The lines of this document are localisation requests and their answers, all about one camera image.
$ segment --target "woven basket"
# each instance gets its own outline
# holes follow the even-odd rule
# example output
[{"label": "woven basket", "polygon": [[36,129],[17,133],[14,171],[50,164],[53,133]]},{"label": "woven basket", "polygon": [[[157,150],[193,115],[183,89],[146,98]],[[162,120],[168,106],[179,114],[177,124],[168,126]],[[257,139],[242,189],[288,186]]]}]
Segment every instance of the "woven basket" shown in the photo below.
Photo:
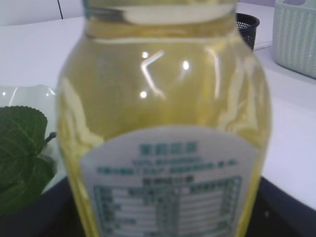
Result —
[{"label": "woven basket", "polygon": [[273,48],[278,64],[316,78],[316,0],[276,0]]}]

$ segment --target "white tabletop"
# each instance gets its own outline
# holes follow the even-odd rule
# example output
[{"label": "white tabletop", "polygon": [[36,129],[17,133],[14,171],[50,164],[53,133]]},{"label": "white tabletop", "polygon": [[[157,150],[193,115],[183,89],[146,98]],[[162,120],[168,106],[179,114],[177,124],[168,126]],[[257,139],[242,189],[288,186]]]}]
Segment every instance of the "white tabletop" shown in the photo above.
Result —
[{"label": "white tabletop", "polygon": [[[272,41],[272,7],[239,3],[238,12],[260,19],[257,46]],[[0,85],[56,87],[83,23],[80,17],[0,27]],[[266,70],[274,113],[263,175],[316,210],[316,81],[275,64],[270,48],[256,54]]]}]

